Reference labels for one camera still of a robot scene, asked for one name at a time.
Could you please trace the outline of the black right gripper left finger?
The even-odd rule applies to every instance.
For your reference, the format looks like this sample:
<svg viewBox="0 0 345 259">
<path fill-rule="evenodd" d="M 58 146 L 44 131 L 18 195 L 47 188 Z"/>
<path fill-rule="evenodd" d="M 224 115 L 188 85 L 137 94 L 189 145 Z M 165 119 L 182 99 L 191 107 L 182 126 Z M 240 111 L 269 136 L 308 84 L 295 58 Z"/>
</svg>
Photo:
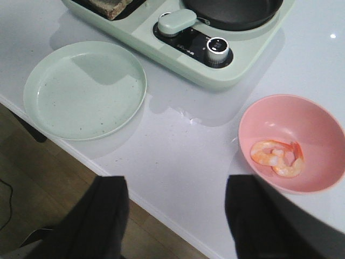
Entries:
<svg viewBox="0 0 345 259">
<path fill-rule="evenodd" d="M 129 217 L 123 176 L 97 176 L 85 195 L 30 252 L 30 258 L 122 258 Z"/>
</svg>

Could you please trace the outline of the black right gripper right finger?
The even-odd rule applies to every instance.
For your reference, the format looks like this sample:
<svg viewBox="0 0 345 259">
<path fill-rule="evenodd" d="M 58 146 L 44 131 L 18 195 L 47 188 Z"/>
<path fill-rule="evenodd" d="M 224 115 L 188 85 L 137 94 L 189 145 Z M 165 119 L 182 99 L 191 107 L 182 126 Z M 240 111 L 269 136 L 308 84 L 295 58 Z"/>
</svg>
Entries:
<svg viewBox="0 0 345 259">
<path fill-rule="evenodd" d="M 344 258 L 344 234 L 253 175 L 231 175 L 225 214 L 238 258 Z"/>
</svg>

